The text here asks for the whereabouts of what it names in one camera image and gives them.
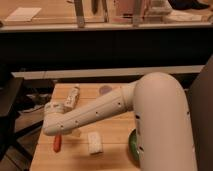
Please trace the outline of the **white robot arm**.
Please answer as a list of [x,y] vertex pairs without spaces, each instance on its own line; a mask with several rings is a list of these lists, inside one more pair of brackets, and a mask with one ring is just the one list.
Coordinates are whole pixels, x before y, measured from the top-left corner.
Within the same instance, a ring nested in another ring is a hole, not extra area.
[[66,134],[128,111],[135,116],[141,171],[198,171],[187,97],[167,73],[148,73],[65,114],[47,112],[43,132]]

